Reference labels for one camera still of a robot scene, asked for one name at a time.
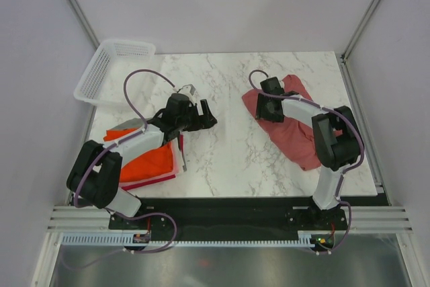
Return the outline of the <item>dusty pink t-shirt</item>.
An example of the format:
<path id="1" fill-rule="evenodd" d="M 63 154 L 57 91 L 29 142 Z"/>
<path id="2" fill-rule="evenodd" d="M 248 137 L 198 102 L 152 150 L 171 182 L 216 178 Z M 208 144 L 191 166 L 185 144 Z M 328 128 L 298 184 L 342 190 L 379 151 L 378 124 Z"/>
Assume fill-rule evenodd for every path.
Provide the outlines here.
<path id="1" fill-rule="evenodd" d="M 284 91 L 295 91 L 306 99 L 312 100 L 302 81 L 296 75 L 287 75 Z M 242 96 L 242 101 L 255 119 L 257 108 L 257 92 L 252 89 Z M 282 123 L 257 120 L 258 125 L 269 136 L 271 142 L 293 163 L 303 171 L 317 169 L 321 163 L 316 155 L 314 136 L 311 127 L 292 118 L 284 117 Z"/>

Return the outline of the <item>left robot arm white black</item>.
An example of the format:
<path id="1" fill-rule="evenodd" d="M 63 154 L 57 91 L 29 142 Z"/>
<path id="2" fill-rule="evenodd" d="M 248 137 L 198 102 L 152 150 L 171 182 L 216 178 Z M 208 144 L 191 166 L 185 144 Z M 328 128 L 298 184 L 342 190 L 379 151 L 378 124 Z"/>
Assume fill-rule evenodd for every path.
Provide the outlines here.
<path id="1" fill-rule="evenodd" d="M 217 124 L 208 101 L 192 102 L 184 93 L 173 93 L 166 106 L 129 134 L 104 144 L 88 140 L 83 144 L 67 178 L 74 193 L 73 206 L 94 206 L 124 217 L 133 229 L 147 222 L 139 198 L 120 188 L 121 170 L 143 154 L 165 146 L 182 132 L 206 130 Z"/>

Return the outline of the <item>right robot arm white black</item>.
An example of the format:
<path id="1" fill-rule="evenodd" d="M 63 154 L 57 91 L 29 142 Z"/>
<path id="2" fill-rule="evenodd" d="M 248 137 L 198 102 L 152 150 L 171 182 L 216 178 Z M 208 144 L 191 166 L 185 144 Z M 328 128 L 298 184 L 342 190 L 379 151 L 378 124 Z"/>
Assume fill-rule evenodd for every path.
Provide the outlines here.
<path id="1" fill-rule="evenodd" d="M 282 122 L 288 117 L 312 129 L 321 170 L 312 195 L 316 207 L 308 211 L 307 218 L 312 227 L 323 229 L 332 221 L 330 209 L 340 203 L 345 174 L 363 163 L 364 145 L 353 112 L 347 106 L 327 108 L 295 91 L 285 92 L 276 77 L 260 86 L 257 119 Z"/>

